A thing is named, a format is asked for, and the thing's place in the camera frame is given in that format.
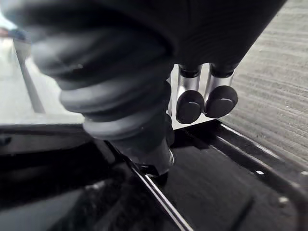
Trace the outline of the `right robot hand, black cloth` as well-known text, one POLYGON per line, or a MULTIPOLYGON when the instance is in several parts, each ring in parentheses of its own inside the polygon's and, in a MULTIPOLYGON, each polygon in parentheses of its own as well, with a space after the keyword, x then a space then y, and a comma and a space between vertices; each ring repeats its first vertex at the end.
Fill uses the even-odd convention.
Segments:
POLYGON ((176 119, 220 118, 237 104, 234 71, 283 0, 3 0, 30 40, 39 71, 61 89, 84 130, 152 176, 173 165, 170 74, 179 67, 176 119))

